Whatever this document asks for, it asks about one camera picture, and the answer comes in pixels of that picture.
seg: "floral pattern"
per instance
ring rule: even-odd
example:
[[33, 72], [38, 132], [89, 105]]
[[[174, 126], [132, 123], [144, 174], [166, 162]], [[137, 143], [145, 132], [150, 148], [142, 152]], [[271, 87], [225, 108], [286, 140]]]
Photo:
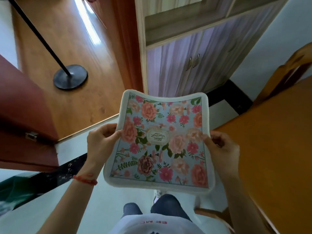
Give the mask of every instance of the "floral pattern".
[[[167, 144], [148, 141], [166, 131]], [[130, 93], [111, 177], [208, 188], [201, 98], [157, 102]]]

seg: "round black base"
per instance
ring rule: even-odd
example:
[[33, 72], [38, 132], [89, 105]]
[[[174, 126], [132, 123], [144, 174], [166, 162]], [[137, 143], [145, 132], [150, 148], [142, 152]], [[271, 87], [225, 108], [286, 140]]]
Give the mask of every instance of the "round black base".
[[53, 83], [61, 90], [73, 90], [83, 85], [88, 78], [88, 72], [80, 65], [66, 66], [71, 76], [68, 76], [63, 69], [54, 74]]

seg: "wooden table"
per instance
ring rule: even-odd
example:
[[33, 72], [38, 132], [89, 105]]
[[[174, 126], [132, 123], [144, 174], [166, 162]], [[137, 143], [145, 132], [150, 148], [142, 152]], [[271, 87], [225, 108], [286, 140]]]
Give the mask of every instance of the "wooden table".
[[217, 130], [241, 148], [240, 176], [281, 234], [312, 231], [312, 76]]

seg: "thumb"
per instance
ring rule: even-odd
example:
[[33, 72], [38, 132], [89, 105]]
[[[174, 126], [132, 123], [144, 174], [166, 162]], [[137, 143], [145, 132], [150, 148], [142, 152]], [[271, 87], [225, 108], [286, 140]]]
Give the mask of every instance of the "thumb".
[[213, 140], [209, 137], [209, 135], [204, 134], [202, 140], [204, 141], [205, 145], [209, 149], [210, 152], [217, 149], [217, 145], [213, 142]]
[[123, 131], [123, 130], [117, 130], [117, 131], [115, 131], [114, 134], [112, 134], [110, 137], [108, 137], [108, 139], [110, 140], [110, 142], [112, 142], [112, 143], [115, 144], [116, 141], [121, 137], [122, 131]]

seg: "floral tray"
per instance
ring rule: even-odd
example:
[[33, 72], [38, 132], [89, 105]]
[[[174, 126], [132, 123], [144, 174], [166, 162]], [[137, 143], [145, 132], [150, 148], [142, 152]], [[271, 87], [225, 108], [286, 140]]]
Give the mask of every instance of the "floral tray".
[[104, 166], [108, 184], [188, 193], [213, 189], [214, 168], [201, 140], [203, 133], [209, 134], [204, 93], [158, 98], [126, 90], [120, 129], [123, 135]]

